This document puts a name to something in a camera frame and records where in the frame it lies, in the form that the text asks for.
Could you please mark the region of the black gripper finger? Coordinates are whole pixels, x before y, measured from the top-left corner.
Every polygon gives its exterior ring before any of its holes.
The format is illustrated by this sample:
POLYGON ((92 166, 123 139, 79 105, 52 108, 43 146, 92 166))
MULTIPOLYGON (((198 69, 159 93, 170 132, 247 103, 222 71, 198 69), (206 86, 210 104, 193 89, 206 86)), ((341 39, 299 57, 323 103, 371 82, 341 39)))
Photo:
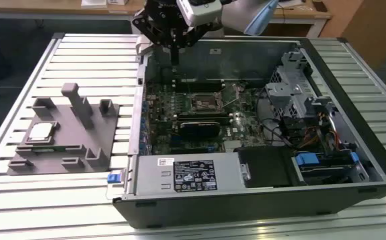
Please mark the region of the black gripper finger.
POLYGON ((175 42, 172 30, 163 31, 158 29, 154 20, 147 15, 146 11, 139 11, 135 14, 131 23, 155 45, 159 45, 168 50, 171 65, 175 66, 175 42))
POLYGON ((199 39, 210 32, 214 28, 214 23, 206 23, 191 30, 187 28, 175 28, 175 65, 178 66, 181 63, 181 49, 193 47, 199 39))

